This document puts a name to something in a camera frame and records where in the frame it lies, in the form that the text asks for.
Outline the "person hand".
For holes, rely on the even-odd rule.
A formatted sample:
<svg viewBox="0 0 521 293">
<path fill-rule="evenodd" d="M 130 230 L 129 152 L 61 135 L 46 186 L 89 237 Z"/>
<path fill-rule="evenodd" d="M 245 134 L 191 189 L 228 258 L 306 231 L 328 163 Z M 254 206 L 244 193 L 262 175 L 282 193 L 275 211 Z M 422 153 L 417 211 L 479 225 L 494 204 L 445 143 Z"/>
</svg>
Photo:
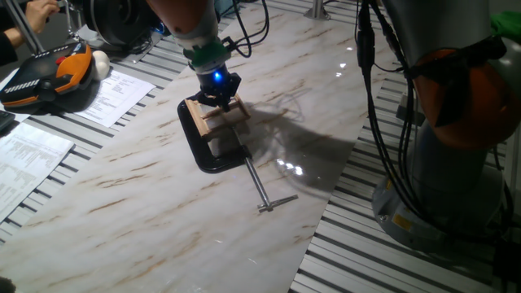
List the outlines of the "person hand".
<svg viewBox="0 0 521 293">
<path fill-rule="evenodd" d="M 41 33 L 45 28 L 46 20 L 59 10 L 56 0 L 34 0 L 27 2 L 25 16 L 33 31 Z"/>
</svg>

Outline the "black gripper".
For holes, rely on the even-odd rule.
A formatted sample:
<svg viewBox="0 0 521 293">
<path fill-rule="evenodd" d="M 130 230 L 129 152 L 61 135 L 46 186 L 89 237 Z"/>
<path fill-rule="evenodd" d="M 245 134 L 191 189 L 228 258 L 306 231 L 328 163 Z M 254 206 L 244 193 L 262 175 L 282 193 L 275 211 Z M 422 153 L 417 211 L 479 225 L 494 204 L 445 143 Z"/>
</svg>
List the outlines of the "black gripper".
<svg viewBox="0 0 521 293">
<path fill-rule="evenodd" d="M 235 96 L 242 80 L 238 73 L 230 72 L 227 66 L 222 64 L 207 73 L 198 73 L 197 77 L 201 91 L 187 100 L 207 106 L 219 105 L 222 111 L 229 112 L 231 97 Z"/>
</svg>

